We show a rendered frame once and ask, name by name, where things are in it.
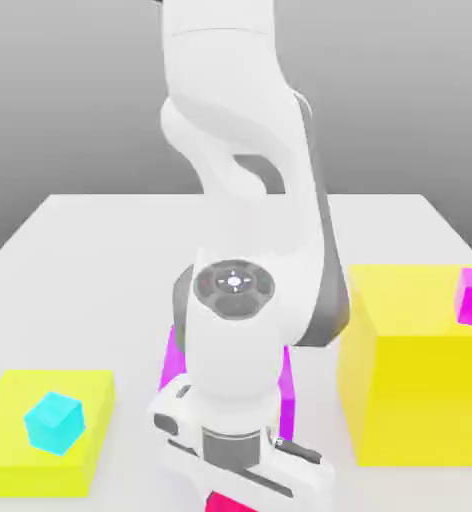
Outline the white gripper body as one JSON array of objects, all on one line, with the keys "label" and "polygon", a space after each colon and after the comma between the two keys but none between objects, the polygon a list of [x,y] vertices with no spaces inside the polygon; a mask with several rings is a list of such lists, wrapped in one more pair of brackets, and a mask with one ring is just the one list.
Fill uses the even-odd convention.
[{"label": "white gripper body", "polygon": [[163,448],[163,462],[203,498],[216,492],[257,512],[332,512],[333,467],[288,455],[266,439],[260,463],[241,472],[211,465],[172,440]]}]

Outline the small red cube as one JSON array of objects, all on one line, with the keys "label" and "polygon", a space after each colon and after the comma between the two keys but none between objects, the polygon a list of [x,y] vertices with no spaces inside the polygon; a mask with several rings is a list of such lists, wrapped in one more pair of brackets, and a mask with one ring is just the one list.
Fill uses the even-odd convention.
[{"label": "small red cube", "polygon": [[204,512],[257,512],[220,493],[212,492],[207,500]]}]

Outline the small cyan cube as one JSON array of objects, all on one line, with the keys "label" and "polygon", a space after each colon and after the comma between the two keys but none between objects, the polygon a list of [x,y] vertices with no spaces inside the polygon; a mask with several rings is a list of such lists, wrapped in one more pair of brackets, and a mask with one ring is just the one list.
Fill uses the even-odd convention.
[{"label": "small cyan cube", "polygon": [[64,456],[86,429],[83,403],[57,392],[48,392],[24,415],[29,444]]}]

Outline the large magenta box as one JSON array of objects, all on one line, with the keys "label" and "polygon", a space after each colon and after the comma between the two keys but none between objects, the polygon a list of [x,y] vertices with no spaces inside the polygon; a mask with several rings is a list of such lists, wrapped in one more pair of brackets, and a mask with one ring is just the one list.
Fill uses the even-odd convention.
[{"label": "large magenta box", "polygon": [[[185,356],[176,343],[175,327],[172,326],[157,390],[161,392],[178,375],[185,373]],[[285,440],[292,441],[295,427],[296,395],[288,346],[284,347],[283,367],[278,383],[281,393],[279,435]]]}]

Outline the large lime yellow box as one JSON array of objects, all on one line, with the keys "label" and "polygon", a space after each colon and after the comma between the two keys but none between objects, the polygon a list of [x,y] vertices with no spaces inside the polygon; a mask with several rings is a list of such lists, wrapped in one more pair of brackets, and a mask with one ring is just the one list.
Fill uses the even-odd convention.
[{"label": "large lime yellow box", "polygon": [[[29,444],[24,415],[48,392],[83,403],[86,429],[64,456]],[[89,494],[115,403],[109,370],[8,370],[0,379],[0,497]]]}]

